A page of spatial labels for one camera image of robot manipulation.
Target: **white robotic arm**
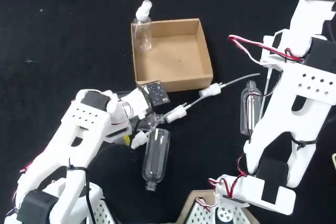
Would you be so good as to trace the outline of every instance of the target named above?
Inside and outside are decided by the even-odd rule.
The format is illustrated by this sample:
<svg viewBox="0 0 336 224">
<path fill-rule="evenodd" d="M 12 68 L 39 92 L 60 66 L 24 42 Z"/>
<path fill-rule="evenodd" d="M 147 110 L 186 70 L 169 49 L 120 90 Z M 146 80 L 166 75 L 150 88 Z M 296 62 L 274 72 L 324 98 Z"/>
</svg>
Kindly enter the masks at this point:
<svg viewBox="0 0 336 224">
<path fill-rule="evenodd" d="M 80 197 L 86 184 L 86 168 L 96 156 L 103 141 L 112 143 L 120 137 L 130 135 L 132 127 L 129 118 L 142 118 L 147 108 L 146 99 L 138 89 L 122 100 L 111 91 L 79 91 L 46 149 L 34 159 L 26 173 L 21 175 L 15 198 L 17 213 L 7 217 L 5 223 L 27 223 L 26 218 L 31 221 L 31 218 L 36 216 L 33 212 L 27 216 L 26 211 L 31 210 L 31 207 L 34 210 L 44 205 L 49 207 L 44 214 L 47 214 L 52 224 L 82 222 L 89 216 L 88 206 L 83 203 L 85 197 Z M 82 139 L 81 143 L 71 146 L 77 137 Z M 49 185 L 43 193 L 35 191 L 45 178 L 61 166 L 70 167 L 66 179 Z M 89 187 L 90 202 L 92 207 L 96 208 L 98 201 L 103 197 L 102 190 L 93 183 L 90 183 Z M 54 202 L 54 205 L 48 205 L 50 202 L 38 202 L 40 199 L 36 197 L 45 196 L 49 198 L 47 201 Z"/>
<path fill-rule="evenodd" d="M 334 42 L 321 36 L 324 21 L 331 20 L 334 2 L 300 0 L 290 29 L 265 36 L 264 43 L 274 46 L 281 36 L 279 51 L 286 48 L 304 62 L 285 62 L 275 54 L 263 50 L 260 62 L 281 71 L 281 79 L 271 96 L 264 117 L 257 123 L 244 153 L 249 175 L 236 181 L 232 199 L 250 203 L 285 215 L 293 212 L 296 194 L 287 187 L 297 187 L 316 150 L 316 140 L 330 108 L 336 104 L 336 72 Z M 299 111 L 292 111 L 297 96 L 306 98 Z M 292 136 L 292 153 L 286 163 L 279 165 L 262 158 L 265 148 L 284 132 Z M 223 175 L 232 186 L 236 177 Z M 218 184 L 221 194 L 228 195 Z M 267 194 L 275 194 L 270 201 Z"/>
</svg>

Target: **black cloth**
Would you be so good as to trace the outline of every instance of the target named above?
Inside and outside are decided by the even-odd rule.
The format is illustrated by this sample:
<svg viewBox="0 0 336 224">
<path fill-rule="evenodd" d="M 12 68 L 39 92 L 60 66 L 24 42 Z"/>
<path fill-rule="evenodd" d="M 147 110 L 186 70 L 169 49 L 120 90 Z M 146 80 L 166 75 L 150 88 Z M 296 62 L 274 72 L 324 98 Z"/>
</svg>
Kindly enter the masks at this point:
<svg viewBox="0 0 336 224">
<path fill-rule="evenodd" d="M 0 0 L 0 216 L 12 206 L 18 170 L 43 151 L 78 90 L 135 88 L 130 23 L 142 1 Z M 298 2 L 151 1 L 153 20 L 201 19 L 215 82 L 261 72 L 256 78 L 260 89 L 266 70 L 251 62 L 227 36 L 261 41 L 264 35 L 289 27 Z M 260 49 L 248 48 L 255 57 L 260 56 Z M 103 188 L 110 210 L 122 222 L 175 221 L 192 190 L 209 189 L 209 177 L 238 174 L 236 158 L 246 140 L 239 128 L 244 87 L 245 82 L 227 87 L 221 95 L 191 108 L 185 118 L 164 126 L 171 131 L 171 145 L 166 176 L 155 193 L 145 191 L 141 175 L 144 147 L 135 152 L 110 147 L 92 162 L 90 180 Z M 159 112 L 194 101 L 198 92 L 169 95 L 171 103 L 158 107 Z M 261 223 L 331 223 L 336 217 L 333 115 L 334 108 L 311 164 L 295 189 L 294 213 L 284 216 L 250 207 Z M 286 160 L 290 146 L 285 134 L 266 154 Z"/>
</svg>

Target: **bottle cap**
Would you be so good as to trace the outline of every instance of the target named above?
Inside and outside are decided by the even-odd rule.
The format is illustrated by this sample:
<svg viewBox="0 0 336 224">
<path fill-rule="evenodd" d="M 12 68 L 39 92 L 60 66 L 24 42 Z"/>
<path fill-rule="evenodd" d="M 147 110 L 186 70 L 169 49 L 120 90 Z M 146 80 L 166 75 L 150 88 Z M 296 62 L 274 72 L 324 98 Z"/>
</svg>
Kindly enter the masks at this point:
<svg viewBox="0 0 336 224">
<path fill-rule="evenodd" d="M 142 2 L 142 5 L 138 8 L 137 13 L 135 16 L 137 17 L 138 21 L 145 21 L 149 16 L 149 11 L 152 8 L 152 2 L 149 0 L 145 0 Z"/>
</svg>

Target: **white plastic part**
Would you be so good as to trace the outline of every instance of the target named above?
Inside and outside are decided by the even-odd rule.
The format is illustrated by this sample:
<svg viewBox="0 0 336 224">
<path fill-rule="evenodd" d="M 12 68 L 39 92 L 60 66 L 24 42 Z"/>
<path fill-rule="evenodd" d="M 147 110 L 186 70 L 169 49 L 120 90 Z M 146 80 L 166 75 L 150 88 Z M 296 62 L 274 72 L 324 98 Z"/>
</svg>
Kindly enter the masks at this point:
<svg viewBox="0 0 336 224">
<path fill-rule="evenodd" d="M 140 131 L 137 135 L 135 135 L 131 147 L 132 149 L 136 149 L 147 142 L 148 136 L 143 131 Z"/>
<path fill-rule="evenodd" d="M 250 173 L 256 170 L 264 149 L 283 132 L 291 132 L 297 141 L 315 141 L 331 106 L 336 104 L 336 74 L 298 63 L 283 63 L 281 68 L 281 80 L 265 115 L 256 125 L 251 143 L 244 146 Z M 300 111 L 293 112 L 291 108 L 298 95 L 307 100 Z M 299 185 L 315 149 L 315 144 L 298 149 L 292 143 L 287 186 Z"/>
<path fill-rule="evenodd" d="M 317 0 L 299 0 L 290 23 L 292 33 L 312 36 L 321 34 L 325 20 L 332 20 L 335 12 L 332 11 L 334 2 Z"/>
<path fill-rule="evenodd" d="M 184 116 L 187 115 L 186 108 L 183 107 L 182 105 L 177 106 L 174 108 L 167 116 L 166 116 L 166 121 L 167 123 L 174 122 L 177 119 L 180 119 Z"/>
<path fill-rule="evenodd" d="M 120 102 L 114 107 L 116 111 L 119 111 L 119 106 L 122 107 Z M 68 166 L 69 161 L 75 167 L 88 167 L 103 141 L 113 142 L 114 139 L 131 134 L 131 130 L 128 120 L 112 125 L 111 115 L 108 112 L 87 106 L 77 100 L 73 101 L 46 149 L 34 159 L 27 172 L 21 175 L 15 207 L 20 209 L 26 194 L 38 188 L 39 184 L 58 167 Z M 73 147 L 71 145 L 77 136 L 83 137 L 82 142 Z M 84 184 L 84 171 L 67 171 L 65 187 L 50 212 L 51 224 L 66 223 Z"/>
<path fill-rule="evenodd" d="M 218 95 L 222 91 L 220 85 L 218 83 L 211 84 L 209 87 L 200 90 L 199 91 L 199 96 L 202 98 L 210 97 L 212 95 Z"/>
<path fill-rule="evenodd" d="M 140 120 L 145 118 L 146 110 L 149 105 L 139 89 L 134 89 L 131 93 L 121 98 L 121 100 L 127 102 L 131 106 L 132 115 L 130 118 L 135 116 L 138 116 Z"/>
<path fill-rule="evenodd" d="M 149 16 L 151 8 L 152 2 L 150 2 L 149 0 L 145 0 L 144 2 L 142 2 L 142 5 L 138 8 L 137 13 L 135 14 L 137 20 L 141 22 L 145 21 Z"/>
<path fill-rule="evenodd" d="M 229 188 L 231 188 L 232 183 L 236 179 L 236 177 L 223 175 L 221 178 L 226 179 L 228 182 Z M 265 181 L 256 177 L 247 176 L 241 177 L 234 188 L 233 200 L 240 200 L 243 202 L 247 202 L 249 204 L 255 205 L 257 207 L 261 207 L 270 211 L 279 212 L 284 215 L 290 215 L 293 212 L 296 194 L 293 190 L 290 190 L 285 187 L 279 187 L 277 199 L 275 204 L 266 202 L 261 199 L 263 195 Z M 216 186 L 216 202 L 218 202 L 218 198 L 223 201 L 222 205 L 234 205 L 241 204 L 239 202 L 227 199 L 223 197 L 223 195 L 227 196 L 226 188 L 223 184 L 218 184 Z M 236 205 L 235 207 L 247 207 L 245 204 Z"/>
</svg>

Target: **open cardboard box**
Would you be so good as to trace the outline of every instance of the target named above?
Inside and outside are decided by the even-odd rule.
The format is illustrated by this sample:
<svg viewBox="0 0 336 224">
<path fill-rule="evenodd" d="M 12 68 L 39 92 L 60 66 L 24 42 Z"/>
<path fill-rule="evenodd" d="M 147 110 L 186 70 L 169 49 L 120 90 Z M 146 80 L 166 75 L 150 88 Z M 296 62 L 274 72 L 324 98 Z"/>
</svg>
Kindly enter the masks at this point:
<svg viewBox="0 0 336 224">
<path fill-rule="evenodd" d="M 213 72 L 199 19 L 152 22 L 152 49 L 132 49 L 135 81 L 160 80 L 167 92 L 202 89 L 211 84 Z"/>
</svg>

